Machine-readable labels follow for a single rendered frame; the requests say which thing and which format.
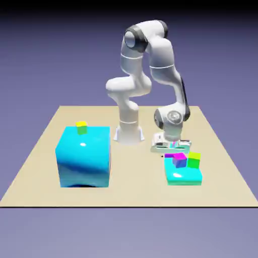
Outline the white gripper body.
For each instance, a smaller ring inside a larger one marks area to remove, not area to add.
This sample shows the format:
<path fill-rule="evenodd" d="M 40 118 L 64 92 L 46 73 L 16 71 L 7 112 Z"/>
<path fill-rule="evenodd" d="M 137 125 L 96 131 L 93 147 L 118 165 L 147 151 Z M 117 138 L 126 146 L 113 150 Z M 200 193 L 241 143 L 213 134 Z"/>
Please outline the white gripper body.
<path fill-rule="evenodd" d="M 157 153 L 189 153 L 191 141 L 159 142 L 151 146 L 151 152 Z"/>

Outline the small magenta cube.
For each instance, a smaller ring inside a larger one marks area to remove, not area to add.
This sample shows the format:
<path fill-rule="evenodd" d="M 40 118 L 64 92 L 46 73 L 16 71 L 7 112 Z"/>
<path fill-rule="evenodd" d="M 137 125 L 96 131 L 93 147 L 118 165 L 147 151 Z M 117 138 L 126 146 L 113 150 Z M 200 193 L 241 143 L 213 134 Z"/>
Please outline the small magenta cube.
<path fill-rule="evenodd" d="M 183 168 L 187 165 L 187 157 L 184 153 L 174 153 L 172 162 L 176 168 Z"/>

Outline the small yellow-green cube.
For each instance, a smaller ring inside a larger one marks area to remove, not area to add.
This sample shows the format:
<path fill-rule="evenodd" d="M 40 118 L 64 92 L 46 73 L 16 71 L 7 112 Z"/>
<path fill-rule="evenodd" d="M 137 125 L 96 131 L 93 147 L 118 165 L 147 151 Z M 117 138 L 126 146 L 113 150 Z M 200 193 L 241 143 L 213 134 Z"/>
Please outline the small yellow-green cube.
<path fill-rule="evenodd" d="M 196 152 L 189 152 L 187 158 L 187 167 L 199 169 L 201 154 Z"/>
<path fill-rule="evenodd" d="M 85 121 L 76 122 L 77 133 L 79 135 L 84 135 L 87 133 L 87 123 Z"/>

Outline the flat cyan box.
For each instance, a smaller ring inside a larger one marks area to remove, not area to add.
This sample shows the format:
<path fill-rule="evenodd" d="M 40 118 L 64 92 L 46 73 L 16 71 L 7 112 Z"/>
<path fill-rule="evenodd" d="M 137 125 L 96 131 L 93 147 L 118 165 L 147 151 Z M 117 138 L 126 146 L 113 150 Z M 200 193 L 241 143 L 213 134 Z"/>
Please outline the flat cyan box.
<path fill-rule="evenodd" d="M 200 169 L 176 168 L 172 162 L 173 154 L 164 156 L 164 169 L 168 185 L 201 185 L 203 176 Z"/>

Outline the large blue box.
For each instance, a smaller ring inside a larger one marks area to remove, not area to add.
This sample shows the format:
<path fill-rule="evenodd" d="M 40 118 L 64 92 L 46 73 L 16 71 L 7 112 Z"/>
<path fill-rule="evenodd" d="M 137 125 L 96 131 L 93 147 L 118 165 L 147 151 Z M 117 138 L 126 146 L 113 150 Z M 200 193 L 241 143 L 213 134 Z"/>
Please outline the large blue box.
<path fill-rule="evenodd" d="M 110 127 L 89 126 L 80 135 L 76 126 L 67 126 L 55 155 L 61 187 L 109 186 Z"/>

